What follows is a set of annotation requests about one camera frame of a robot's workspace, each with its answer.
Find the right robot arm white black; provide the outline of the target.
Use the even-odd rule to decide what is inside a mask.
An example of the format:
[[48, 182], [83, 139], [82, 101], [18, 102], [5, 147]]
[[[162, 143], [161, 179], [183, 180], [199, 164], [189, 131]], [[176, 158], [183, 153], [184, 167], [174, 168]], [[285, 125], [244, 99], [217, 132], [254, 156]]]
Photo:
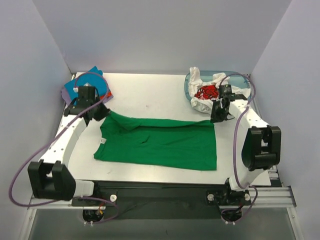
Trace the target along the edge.
[[233, 175], [229, 187], [221, 192], [222, 200], [233, 204], [239, 191], [247, 189], [261, 174], [276, 166], [281, 158], [282, 132], [278, 126], [265, 122], [250, 102], [234, 97], [214, 100], [211, 122], [221, 123], [231, 115], [236, 120], [232, 142]]

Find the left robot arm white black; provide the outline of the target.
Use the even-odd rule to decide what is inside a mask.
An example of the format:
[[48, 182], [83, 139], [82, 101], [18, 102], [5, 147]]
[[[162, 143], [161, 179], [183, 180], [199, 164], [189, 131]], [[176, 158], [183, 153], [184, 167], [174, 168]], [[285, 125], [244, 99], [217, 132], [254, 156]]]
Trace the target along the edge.
[[72, 152], [91, 120], [100, 121], [109, 113], [94, 86], [79, 86], [78, 96], [65, 108], [56, 139], [39, 161], [27, 168], [32, 192], [37, 199], [69, 201], [83, 197], [90, 206], [101, 201], [91, 180], [75, 179], [68, 169]]

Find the green t shirt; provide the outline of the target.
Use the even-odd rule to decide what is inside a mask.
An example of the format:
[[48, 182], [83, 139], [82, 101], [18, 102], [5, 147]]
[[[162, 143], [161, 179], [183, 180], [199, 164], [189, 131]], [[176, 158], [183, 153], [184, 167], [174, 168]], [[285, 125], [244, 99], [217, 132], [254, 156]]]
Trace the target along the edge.
[[95, 160], [217, 170], [217, 142], [209, 120], [134, 118], [111, 112], [100, 126]]

